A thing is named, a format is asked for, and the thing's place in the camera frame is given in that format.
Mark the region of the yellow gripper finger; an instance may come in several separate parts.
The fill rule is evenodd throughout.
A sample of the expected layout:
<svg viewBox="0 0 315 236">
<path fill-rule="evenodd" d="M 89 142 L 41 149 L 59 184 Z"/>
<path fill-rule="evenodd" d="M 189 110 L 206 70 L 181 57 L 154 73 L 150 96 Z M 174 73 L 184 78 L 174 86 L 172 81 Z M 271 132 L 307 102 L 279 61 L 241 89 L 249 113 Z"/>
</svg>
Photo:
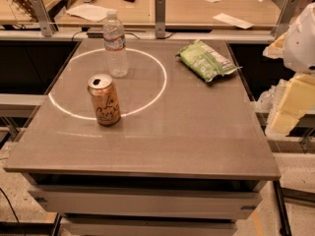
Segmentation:
<svg viewBox="0 0 315 236">
<path fill-rule="evenodd" d="M 267 46 L 264 49 L 263 55 L 271 59 L 283 58 L 284 57 L 284 40 L 285 40 L 285 34 L 282 34 L 273 43 L 271 43 L 269 46 Z"/>
<path fill-rule="evenodd" d="M 287 136 L 308 110 L 315 106 L 315 76 L 296 74 L 285 85 L 271 129 Z"/>
</svg>

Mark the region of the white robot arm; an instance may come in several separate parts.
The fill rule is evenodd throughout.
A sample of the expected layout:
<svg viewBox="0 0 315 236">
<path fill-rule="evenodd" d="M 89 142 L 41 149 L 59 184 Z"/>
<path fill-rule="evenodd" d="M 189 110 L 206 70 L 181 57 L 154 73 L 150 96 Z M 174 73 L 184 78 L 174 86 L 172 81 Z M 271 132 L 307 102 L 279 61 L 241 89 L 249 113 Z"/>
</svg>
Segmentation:
<svg viewBox="0 0 315 236">
<path fill-rule="evenodd" d="M 299 120 L 315 106 L 315 3 L 306 6 L 286 33 L 263 51 L 269 58 L 283 58 L 294 72 L 279 82 L 265 134 L 273 139 L 288 136 Z"/>
</svg>

